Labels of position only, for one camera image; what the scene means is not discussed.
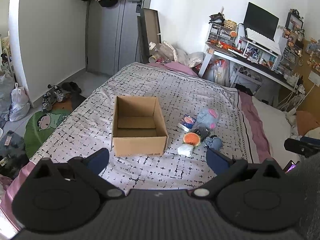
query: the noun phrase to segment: door handle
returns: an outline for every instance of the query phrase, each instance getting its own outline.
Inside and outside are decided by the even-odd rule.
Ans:
[[[136,13],[140,13],[141,7],[142,7],[142,0],[128,0],[128,2],[136,2]]]

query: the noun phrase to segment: open cardboard box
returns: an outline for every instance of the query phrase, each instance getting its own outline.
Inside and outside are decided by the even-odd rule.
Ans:
[[[168,132],[156,97],[116,97],[112,140],[116,156],[164,154]]]

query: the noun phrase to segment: computer screen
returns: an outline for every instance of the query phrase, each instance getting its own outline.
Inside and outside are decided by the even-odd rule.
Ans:
[[[263,36],[273,40],[278,27],[279,18],[250,3],[244,18],[244,27],[250,28]]]

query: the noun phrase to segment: door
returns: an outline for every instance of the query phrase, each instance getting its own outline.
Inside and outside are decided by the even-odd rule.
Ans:
[[[150,0],[119,0],[103,8],[91,1],[87,25],[87,71],[114,75],[124,66],[139,61],[137,16],[139,6]]]

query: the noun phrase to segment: keyboard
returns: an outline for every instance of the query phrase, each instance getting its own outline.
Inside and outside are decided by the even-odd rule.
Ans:
[[[263,36],[262,34],[247,28],[247,38],[249,40],[255,41],[256,43],[270,49],[274,53],[281,55],[281,51],[279,48],[279,44],[275,43],[274,41],[268,39],[267,37]]]

